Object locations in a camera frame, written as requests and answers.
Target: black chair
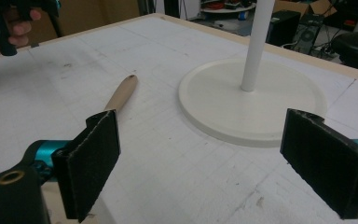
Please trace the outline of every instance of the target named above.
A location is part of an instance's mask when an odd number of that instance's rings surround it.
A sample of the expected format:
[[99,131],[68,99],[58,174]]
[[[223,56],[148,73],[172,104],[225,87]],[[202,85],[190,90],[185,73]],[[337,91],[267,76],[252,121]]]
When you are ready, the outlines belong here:
[[332,40],[331,48],[343,64],[358,69],[358,32],[338,35]]

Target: tabletop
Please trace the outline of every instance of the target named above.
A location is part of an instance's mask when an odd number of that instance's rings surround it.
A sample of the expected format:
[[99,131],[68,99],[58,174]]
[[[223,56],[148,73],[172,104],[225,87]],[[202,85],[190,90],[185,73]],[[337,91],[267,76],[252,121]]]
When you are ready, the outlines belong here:
[[[109,222],[358,223],[341,220],[278,147],[222,142],[182,113],[182,78],[244,59],[248,42],[153,14],[0,57],[0,172],[36,140],[73,139],[134,74],[138,86],[118,112],[121,155],[100,195]],[[311,79],[327,100],[325,123],[358,138],[358,70],[269,45],[263,60]]]

